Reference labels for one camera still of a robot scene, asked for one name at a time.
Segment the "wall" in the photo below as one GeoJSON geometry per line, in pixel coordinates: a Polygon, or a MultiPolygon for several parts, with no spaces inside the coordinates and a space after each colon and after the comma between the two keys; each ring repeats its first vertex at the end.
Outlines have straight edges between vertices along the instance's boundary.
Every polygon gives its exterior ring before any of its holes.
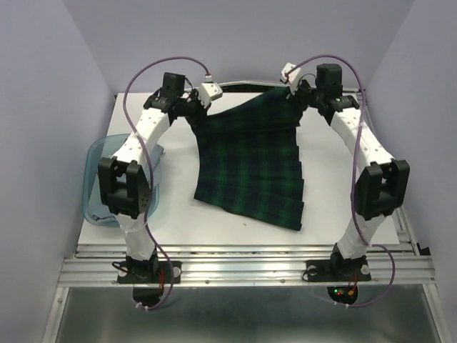
{"type": "MultiPolygon", "coordinates": [[[[64,3],[109,85],[124,91],[142,66],[183,54],[207,63],[218,81],[278,81],[286,62],[333,53],[351,61],[368,83],[413,0],[64,3]]],[[[166,70],[202,80],[198,67],[181,62],[150,71],[134,89],[155,89],[166,70]]],[[[356,85],[350,72],[344,75],[345,86],[356,85]]]]}
{"type": "Polygon", "coordinates": [[[431,248],[449,324],[457,323],[456,13],[455,0],[416,0],[368,87],[380,140],[411,164],[406,210],[431,248]]]}
{"type": "Polygon", "coordinates": [[[60,0],[0,2],[0,342],[40,342],[112,93],[60,0]]]}

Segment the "purple cable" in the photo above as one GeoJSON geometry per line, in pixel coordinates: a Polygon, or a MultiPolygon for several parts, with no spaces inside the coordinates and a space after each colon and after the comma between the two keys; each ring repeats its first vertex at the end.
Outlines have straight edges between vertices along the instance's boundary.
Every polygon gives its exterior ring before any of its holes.
{"type": "MultiPolygon", "coordinates": [[[[163,63],[163,62],[167,62],[167,61],[174,61],[174,60],[187,60],[187,61],[192,61],[192,62],[195,62],[197,64],[199,64],[200,66],[202,66],[203,69],[205,69],[205,73],[206,75],[210,75],[210,72],[208,70],[208,68],[206,68],[206,66],[201,63],[199,60],[197,59],[193,59],[191,57],[187,57],[187,56],[174,56],[174,57],[167,57],[165,59],[159,59],[155,62],[152,62],[150,64],[148,64],[147,66],[145,66],[142,70],[140,70],[138,73],[135,74],[135,76],[130,80],[129,84],[127,85],[127,88],[126,88],[126,91],[124,93],[124,99],[122,101],[122,108],[124,109],[124,114],[126,116],[126,119],[127,121],[129,122],[129,125],[132,129],[132,131],[137,134],[138,133],[138,130],[136,129],[135,127],[135,124],[132,122],[130,116],[129,116],[129,113],[127,111],[127,96],[129,95],[129,92],[130,92],[130,88],[131,88],[131,85],[135,82],[135,80],[142,74],[144,73],[146,70],[148,70],[149,68],[153,67],[153,66],[156,66],[157,64],[160,64],[160,63],[163,63]]],[[[151,185],[154,185],[154,171],[152,169],[152,163],[151,163],[151,158],[149,157],[149,153],[148,153],[148,149],[146,148],[146,145],[144,143],[144,140],[143,138],[140,136],[140,135],[137,135],[138,137],[138,141],[140,142],[140,145],[141,145],[141,148],[143,149],[143,153],[144,153],[144,156],[146,157],[146,160],[148,162],[148,168],[149,168],[149,174],[150,174],[150,180],[151,180],[151,185]]],[[[149,235],[149,237],[151,238],[151,241],[155,244],[155,246],[157,248],[159,248],[160,252],[163,254],[163,256],[165,257],[166,261],[168,262],[169,264],[169,267],[170,267],[170,273],[171,273],[171,276],[173,276],[173,264],[171,263],[171,260],[170,260],[170,257],[168,256],[168,254],[164,251],[164,249],[162,248],[162,246],[156,241],[156,239],[154,238],[154,236],[152,235],[151,233],[151,230],[149,229],[149,225],[148,225],[148,209],[144,212],[144,223],[145,223],[145,228],[146,228],[146,231],[149,235]]],[[[166,302],[166,300],[170,297],[170,293],[171,293],[171,290],[173,289],[173,281],[174,281],[174,278],[172,277],[171,278],[171,281],[170,281],[170,287],[167,291],[167,293],[165,294],[165,297],[162,297],[160,302],[152,307],[144,307],[146,310],[153,310],[153,309],[159,309],[160,307],[163,306],[163,304],[166,302]]]]}
{"type": "MultiPolygon", "coordinates": [[[[352,220],[354,222],[354,226],[357,229],[357,232],[358,232],[358,235],[360,236],[361,241],[367,247],[369,247],[370,243],[363,236],[363,233],[362,233],[362,231],[360,229],[360,226],[358,225],[358,222],[357,222],[356,206],[355,206],[355,201],[354,201],[354,194],[355,194],[355,190],[356,190],[357,160],[358,160],[358,153],[359,153],[359,150],[360,150],[360,140],[361,140],[361,137],[362,137],[362,123],[365,120],[365,105],[366,105],[365,89],[362,86],[362,81],[360,79],[360,76],[358,75],[357,71],[354,69],[354,67],[348,61],[346,61],[345,59],[343,59],[343,58],[341,58],[339,56],[331,55],[331,54],[323,54],[323,55],[317,55],[317,56],[311,57],[310,59],[307,59],[307,60],[297,64],[294,68],[292,68],[291,70],[286,72],[286,76],[288,76],[291,72],[295,71],[297,68],[300,68],[304,64],[307,64],[307,63],[309,63],[311,61],[314,61],[316,59],[322,59],[322,58],[337,59],[337,60],[343,62],[346,66],[348,66],[349,69],[353,72],[354,76],[356,77],[357,83],[358,83],[358,87],[360,88],[360,92],[362,94],[361,115],[360,115],[360,119],[359,119],[359,122],[358,122],[358,130],[357,130],[357,137],[356,137],[356,147],[354,149],[354,156],[353,156],[353,163],[352,163],[351,214],[352,214],[352,220]]],[[[392,287],[392,284],[393,284],[393,281],[395,279],[396,266],[395,266],[395,260],[393,259],[392,253],[387,249],[387,247],[385,247],[382,244],[372,244],[372,247],[381,248],[382,250],[384,250],[387,253],[389,258],[391,259],[391,262],[392,262],[391,279],[390,279],[386,289],[384,290],[384,292],[379,297],[377,297],[377,298],[375,298],[375,299],[373,299],[373,300],[371,300],[369,302],[365,302],[363,304],[351,305],[350,307],[365,307],[365,306],[374,304],[375,302],[378,302],[379,300],[383,299],[387,295],[387,293],[390,291],[390,289],[392,287]]]]}

